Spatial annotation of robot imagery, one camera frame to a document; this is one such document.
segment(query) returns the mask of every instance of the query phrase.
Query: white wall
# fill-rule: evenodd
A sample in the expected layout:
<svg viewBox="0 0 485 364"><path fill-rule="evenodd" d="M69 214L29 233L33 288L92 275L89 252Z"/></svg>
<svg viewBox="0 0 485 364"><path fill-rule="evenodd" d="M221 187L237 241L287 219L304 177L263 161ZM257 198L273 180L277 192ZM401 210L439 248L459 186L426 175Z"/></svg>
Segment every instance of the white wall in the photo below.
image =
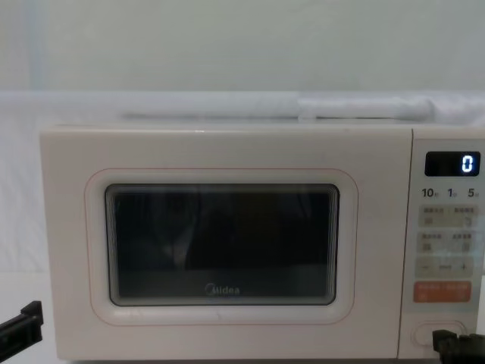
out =
<svg viewBox="0 0 485 364"><path fill-rule="evenodd" d="M30 87L24 15L22 1L0 1L0 91Z"/></svg>
<svg viewBox="0 0 485 364"><path fill-rule="evenodd" d="M483 0L30 0L30 5L39 29L33 44L40 88L485 87Z"/></svg>

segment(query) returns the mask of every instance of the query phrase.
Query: digital display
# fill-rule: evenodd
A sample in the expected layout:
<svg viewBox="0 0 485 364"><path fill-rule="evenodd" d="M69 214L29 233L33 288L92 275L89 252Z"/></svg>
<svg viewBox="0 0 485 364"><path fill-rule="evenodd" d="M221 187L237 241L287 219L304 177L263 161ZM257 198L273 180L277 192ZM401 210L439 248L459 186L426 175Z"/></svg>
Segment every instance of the digital display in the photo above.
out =
<svg viewBox="0 0 485 364"><path fill-rule="evenodd" d="M424 173L429 177L477 176L480 152L428 152Z"/></svg>

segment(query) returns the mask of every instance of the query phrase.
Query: number 0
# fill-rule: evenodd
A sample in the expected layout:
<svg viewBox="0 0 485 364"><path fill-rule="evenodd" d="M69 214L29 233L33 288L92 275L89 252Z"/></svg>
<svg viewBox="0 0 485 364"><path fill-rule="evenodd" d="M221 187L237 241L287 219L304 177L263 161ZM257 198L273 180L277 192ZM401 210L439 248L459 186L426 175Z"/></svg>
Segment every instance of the number 0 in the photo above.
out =
<svg viewBox="0 0 485 364"><path fill-rule="evenodd" d="M471 155L465 155L462 159L462 171L464 173L470 173L473 171L473 157Z"/></svg>

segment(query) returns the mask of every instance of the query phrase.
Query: midea logo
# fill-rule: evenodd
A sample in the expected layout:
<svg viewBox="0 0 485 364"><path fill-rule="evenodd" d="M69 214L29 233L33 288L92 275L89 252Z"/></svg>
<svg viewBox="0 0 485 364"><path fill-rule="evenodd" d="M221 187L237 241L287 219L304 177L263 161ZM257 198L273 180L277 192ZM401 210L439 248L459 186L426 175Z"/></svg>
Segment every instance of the midea logo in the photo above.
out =
<svg viewBox="0 0 485 364"><path fill-rule="evenodd" d="M239 296L241 291L238 287L217 286L215 283L207 283L205 294L208 296Z"/></svg>

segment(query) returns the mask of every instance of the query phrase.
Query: orange button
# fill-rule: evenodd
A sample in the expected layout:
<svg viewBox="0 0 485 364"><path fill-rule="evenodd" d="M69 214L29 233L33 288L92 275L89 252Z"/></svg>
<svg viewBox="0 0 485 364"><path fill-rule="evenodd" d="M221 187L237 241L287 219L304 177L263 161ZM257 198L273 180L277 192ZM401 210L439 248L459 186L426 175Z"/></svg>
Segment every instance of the orange button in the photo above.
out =
<svg viewBox="0 0 485 364"><path fill-rule="evenodd" d="M423 281L415 283L416 303L468 302L471 297L471 282L468 281Z"/></svg>

